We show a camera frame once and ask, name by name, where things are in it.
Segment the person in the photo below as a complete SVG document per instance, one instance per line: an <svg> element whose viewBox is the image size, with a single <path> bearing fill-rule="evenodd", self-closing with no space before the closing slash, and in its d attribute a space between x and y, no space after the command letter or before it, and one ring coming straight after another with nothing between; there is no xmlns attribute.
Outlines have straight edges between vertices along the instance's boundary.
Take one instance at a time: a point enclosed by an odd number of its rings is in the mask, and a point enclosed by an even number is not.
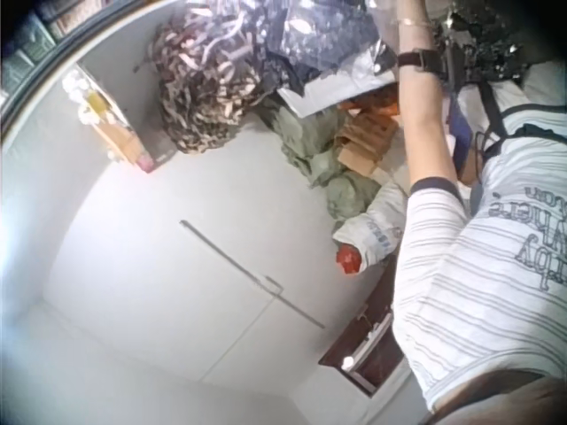
<svg viewBox="0 0 567 425"><path fill-rule="evenodd" d="M424 0L398 0L398 22L400 59L434 49ZM447 148L441 83L403 65L412 189L392 328L430 423L567 423L567 107L530 104L527 93L541 103L541 90L507 82L494 85L504 134L484 109L465 112L481 111L488 140L471 218ZM563 69L564 90L564 65L551 67ZM560 88L548 89L564 103ZM466 88L464 103L480 101L478 92Z"/></svg>

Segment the red object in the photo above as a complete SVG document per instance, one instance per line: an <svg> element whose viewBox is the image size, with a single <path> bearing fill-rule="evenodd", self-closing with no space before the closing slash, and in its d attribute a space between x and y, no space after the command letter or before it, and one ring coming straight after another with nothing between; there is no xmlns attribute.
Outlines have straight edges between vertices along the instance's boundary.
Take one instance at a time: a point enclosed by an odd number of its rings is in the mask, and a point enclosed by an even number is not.
<svg viewBox="0 0 567 425"><path fill-rule="evenodd" d="M362 257L352 245L343 243L337 251L337 262L343 267L345 274L355 274L361 271Z"/></svg>

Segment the cardboard box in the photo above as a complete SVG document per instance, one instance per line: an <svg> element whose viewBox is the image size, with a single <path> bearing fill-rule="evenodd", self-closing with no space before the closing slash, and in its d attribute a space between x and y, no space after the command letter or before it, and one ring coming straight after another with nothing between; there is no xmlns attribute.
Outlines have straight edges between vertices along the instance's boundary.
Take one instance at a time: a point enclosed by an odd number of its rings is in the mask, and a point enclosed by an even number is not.
<svg viewBox="0 0 567 425"><path fill-rule="evenodd" d="M370 177L377 167L379 158L358 143L349 142L338 153L338 162L360 175Z"/></svg>

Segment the striped shirt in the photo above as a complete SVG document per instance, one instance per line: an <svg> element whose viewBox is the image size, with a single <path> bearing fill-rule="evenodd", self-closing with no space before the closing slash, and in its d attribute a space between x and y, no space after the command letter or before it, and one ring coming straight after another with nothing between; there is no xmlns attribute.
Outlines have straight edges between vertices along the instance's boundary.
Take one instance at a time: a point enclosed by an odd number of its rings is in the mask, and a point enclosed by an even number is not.
<svg viewBox="0 0 567 425"><path fill-rule="evenodd" d="M482 182L472 220L449 181L408 201L393 331L430 409L498 369L567 376L567 144L508 140Z"/></svg>

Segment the plastic bag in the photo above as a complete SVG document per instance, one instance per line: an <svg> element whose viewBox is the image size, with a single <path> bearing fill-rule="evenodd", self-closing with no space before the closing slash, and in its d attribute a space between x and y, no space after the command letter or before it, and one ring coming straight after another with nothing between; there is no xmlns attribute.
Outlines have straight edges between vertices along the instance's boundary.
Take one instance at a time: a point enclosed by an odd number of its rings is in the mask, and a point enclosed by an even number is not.
<svg viewBox="0 0 567 425"><path fill-rule="evenodd" d="M350 264L351 252L350 256L338 257L338 260L348 260L348 272L361 272L397 248L406 226L407 208L406 194L395 182L388 182L378 191L366 212L345 221L333 239L353 246L361 254L358 270L353 270Z"/></svg>
<svg viewBox="0 0 567 425"><path fill-rule="evenodd" d="M331 148L314 155L309 160L311 187L324 186L334 176L343 172L345 167L338 162L338 150Z"/></svg>
<svg viewBox="0 0 567 425"><path fill-rule="evenodd" d="M337 70L354 53L378 41L378 31L362 1L301 0L291 2L281 42L270 49L321 71Z"/></svg>
<svg viewBox="0 0 567 425"><path fill-rule="evenodd" d="M379 190L378 183L347 171L331 179L325 188L327 211L335 220L348 220L364 212Z"/></svg>
<svg viewBox="0 0 567 425"><path fill-rule="evenodd" d="M393 55L400 53L397 0L366 0L366 7L380 31L380 40Z"/></svg>

